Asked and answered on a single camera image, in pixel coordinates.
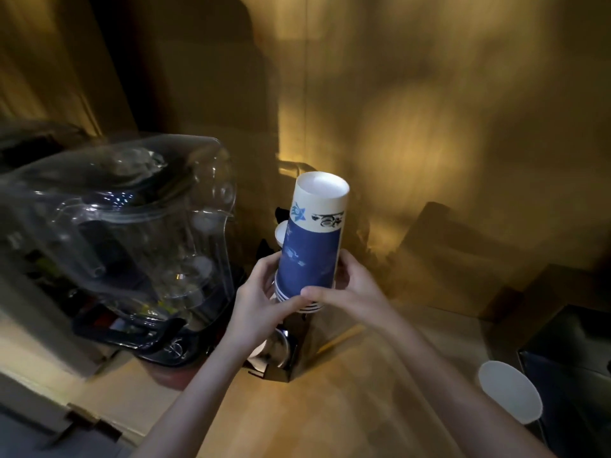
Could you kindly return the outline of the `black box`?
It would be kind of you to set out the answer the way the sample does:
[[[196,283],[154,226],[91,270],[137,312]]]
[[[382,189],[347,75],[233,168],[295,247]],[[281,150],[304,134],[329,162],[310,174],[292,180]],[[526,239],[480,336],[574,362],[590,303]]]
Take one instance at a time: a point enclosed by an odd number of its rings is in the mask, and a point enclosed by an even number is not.
[[[543,440],[558,458],[611,458],[611,313],[558,312],[519,351],[543,402]]]

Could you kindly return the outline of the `stack of blue paper cups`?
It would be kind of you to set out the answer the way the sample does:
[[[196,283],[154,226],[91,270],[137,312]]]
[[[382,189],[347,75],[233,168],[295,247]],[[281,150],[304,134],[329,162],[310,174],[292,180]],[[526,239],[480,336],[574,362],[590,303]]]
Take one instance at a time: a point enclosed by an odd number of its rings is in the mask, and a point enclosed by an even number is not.
[[[298,176],[274,276],[277,301],[308,286],[334,287],[349,191],[349,184],[332,173]]]

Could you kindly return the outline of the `person's right forearm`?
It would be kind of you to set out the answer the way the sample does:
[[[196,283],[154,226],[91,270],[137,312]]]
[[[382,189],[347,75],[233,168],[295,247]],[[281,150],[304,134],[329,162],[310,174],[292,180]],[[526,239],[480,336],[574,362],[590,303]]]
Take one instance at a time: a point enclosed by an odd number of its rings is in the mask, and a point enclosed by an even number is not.
[[[371,323],[397,352],[424,399],[468,458],[556,458],[394,313]]]

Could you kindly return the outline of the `blender with clear cover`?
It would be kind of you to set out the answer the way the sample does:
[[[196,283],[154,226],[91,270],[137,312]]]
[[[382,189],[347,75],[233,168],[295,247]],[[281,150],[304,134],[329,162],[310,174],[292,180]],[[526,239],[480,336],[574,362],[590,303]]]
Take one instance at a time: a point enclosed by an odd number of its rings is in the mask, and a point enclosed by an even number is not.
[[[0,176],[0,203],[94,299],[74,333],[171,369],[202,356],[233,304],[235,201],[227,149],[194,135],[95,143]]]

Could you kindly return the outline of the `white paper cup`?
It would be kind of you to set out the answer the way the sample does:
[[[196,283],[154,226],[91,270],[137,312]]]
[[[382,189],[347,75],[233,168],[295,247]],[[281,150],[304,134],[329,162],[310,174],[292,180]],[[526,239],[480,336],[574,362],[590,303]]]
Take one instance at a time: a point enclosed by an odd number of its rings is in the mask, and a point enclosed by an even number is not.
[[[477,371],[478,386],[523,425],[539,420],[543,401],[535,385],[518,369],[500,361],[484,362]]]

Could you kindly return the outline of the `person's left hand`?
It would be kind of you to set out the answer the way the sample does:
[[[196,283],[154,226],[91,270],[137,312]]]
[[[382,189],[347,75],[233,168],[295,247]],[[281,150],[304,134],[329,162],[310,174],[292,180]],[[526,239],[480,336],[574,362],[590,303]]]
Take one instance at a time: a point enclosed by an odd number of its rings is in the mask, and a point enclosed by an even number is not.
[[[264,342],[282,321],[275,321],[274,276],[280,252],[256,262],[248,279],[238,288],[232,317],[219,346],[242,361]]]

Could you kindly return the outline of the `person's right hand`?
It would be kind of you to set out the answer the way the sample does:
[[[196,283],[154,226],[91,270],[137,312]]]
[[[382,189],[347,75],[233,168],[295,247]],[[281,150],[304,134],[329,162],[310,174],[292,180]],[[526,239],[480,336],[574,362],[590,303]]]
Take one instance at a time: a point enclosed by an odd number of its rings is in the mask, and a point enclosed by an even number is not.
[[[380,334],[392,332],[400,315],[392,307],[375,279],[346,249],[340,250],[338,271],[343,282],[336,288],[345,291],[345,307],[340,308],[360,323]]]

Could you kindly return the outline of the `shiny metal container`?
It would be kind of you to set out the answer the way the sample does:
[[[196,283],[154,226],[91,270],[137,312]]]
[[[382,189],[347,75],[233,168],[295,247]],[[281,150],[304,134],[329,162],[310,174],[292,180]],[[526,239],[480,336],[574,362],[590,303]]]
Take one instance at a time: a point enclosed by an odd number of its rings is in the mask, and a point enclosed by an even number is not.
[[[254,377],[289,383],[297,374],[314,313],[294,313],[279,323],[242,367]]]

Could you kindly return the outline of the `person's left forearm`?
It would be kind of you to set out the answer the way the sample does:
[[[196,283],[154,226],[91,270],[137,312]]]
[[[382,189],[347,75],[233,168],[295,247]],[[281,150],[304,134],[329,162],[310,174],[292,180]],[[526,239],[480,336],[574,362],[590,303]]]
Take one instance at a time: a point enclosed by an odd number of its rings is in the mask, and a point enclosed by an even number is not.
[[[229,386],[262,340],[227,333],[129,458],[196,458]]]

